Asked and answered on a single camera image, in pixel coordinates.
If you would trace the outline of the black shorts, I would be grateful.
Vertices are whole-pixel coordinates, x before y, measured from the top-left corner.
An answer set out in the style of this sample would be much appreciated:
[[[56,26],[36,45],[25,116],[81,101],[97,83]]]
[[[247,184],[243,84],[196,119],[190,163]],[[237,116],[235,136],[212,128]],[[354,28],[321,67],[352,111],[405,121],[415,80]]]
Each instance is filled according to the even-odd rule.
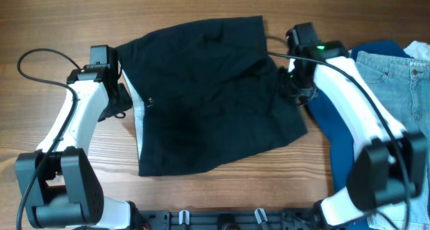
[[[306,134],[280,93],[263,18],[200,20],[118,47],[134,102],[140,176],[210,171]]]

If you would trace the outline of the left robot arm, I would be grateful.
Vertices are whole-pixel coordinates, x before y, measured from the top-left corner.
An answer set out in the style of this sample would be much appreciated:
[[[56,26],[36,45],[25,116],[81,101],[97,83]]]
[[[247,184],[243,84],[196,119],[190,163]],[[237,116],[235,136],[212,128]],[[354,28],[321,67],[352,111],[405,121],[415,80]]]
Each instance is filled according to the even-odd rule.
[[[145,218],[130,201],[104,196],[88,160],[95,126],[124,118],[132,107],[115,48],[92,46],[90,62],[76,66],[60,86],[67,95],[45,139],[32,153],[21,153],[15,174],[21,192],[16,229],[27,216],[35,229],[146,229]]]

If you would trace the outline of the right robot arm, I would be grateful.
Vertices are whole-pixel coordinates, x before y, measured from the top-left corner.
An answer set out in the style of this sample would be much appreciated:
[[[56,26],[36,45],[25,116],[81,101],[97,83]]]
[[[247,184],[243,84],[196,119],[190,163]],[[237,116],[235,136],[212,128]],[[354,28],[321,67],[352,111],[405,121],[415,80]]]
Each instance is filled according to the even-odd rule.
[[[342,229],[383,215],[383,208],[411,201],[423,189],[427,142],[409,132],[379,102],[340,41],[322,42],[311,23],[286,32],[290,68],[280,71],[279,92],[297,106],[323,92],[353,137],[355,163],[346,185],[305,212],[289,211],[289,227]]]

